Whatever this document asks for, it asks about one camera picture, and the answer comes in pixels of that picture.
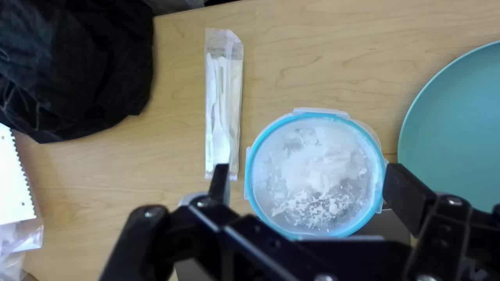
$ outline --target black bag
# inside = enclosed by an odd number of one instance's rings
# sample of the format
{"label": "black bag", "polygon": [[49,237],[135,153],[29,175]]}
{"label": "black bag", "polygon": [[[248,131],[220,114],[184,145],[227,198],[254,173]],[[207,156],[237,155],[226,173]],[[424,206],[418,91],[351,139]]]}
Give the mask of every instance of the black bag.
{"label": "black bag", "polygon": [[151,33],[142,0],[0,0],[0,122],[56,142],[138,114]]}

